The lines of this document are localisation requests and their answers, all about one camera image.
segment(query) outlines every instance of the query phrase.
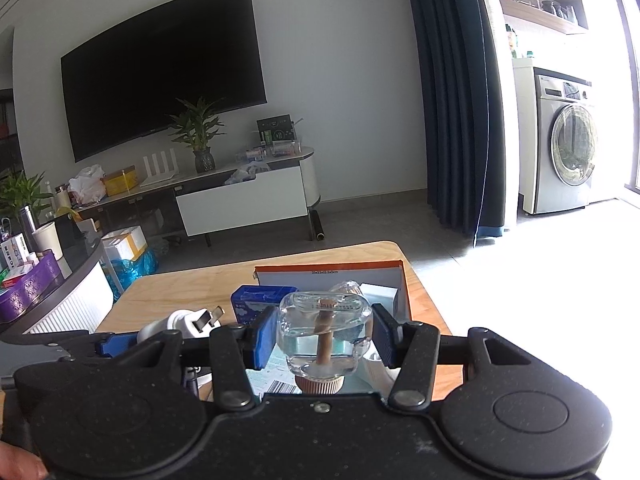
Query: black tv screen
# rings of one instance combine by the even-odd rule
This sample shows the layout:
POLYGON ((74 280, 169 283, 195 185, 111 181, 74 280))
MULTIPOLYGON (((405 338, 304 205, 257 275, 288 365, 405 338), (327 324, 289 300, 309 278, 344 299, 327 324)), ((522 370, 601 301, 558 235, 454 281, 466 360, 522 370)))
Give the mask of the black tv screen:
POLYGON ((165 130, 176 99, 217 112, 266 102, 252 0, 173 0, 95 36, 61 60, 76 162, 165 130))

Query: potted plant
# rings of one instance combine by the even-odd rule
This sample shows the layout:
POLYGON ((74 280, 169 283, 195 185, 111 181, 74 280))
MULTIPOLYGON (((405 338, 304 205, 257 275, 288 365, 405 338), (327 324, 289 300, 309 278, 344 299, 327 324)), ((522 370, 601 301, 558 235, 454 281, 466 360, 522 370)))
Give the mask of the potted plant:
POLYGON ((47 198, 53 197, 51 193, 40 192, 40 183, 44 177, 44 172, 27 178, 23 171, 10 173, 0 181, 0 216, 9 214, 20 222, 22 232, 30 231, 30 226, 23 225, 20 210, 25 206, 31 208, 31 214, 35 226, 38 227, 38 216, 41 211, 51 207, 49 202, 43 202, 47 198))
POLYGON ((224 126, 220 118, 212 110, 214 103, 207 103, 204 97, 192 104, 184 99, 178 99, 187 109, 180 115, 170 116, 174 120, 174 137, 172 142, 184 142, 193 150, 196 172, 204 173, 216 169, 216 163, 211 155, 209 141, 216 135, 224 135, 219 126, 224 126))

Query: blue box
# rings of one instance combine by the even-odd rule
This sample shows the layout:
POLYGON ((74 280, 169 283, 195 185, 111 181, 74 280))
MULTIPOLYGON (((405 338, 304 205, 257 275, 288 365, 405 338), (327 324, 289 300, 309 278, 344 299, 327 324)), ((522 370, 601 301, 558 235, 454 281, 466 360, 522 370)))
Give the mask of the blue box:
POLYGON ((297 291, 295 286, 242 285, 231 295, 231 305, 238 323, 250 325, 265 308, 279 307, 282 298, 297 291))

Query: glass container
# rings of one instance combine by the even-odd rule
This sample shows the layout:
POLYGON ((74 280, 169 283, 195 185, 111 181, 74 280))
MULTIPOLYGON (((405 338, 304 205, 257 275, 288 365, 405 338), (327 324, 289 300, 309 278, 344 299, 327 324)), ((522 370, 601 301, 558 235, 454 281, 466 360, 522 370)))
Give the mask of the glass container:
POLYGON ((335 393, 369 349, 372 309, 340 292, 293 292, 280 303, 278 346, 305 393, 335 393))

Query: barcode label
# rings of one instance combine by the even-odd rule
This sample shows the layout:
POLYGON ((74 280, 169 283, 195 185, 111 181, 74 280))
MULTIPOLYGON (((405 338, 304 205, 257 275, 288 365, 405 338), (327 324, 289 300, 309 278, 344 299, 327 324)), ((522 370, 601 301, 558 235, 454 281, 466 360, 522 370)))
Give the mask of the barcode label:
POLYGON ((292 394, 297 389, 295 384, 281 383, 280 381, 273 381, 266 394, 292 394))

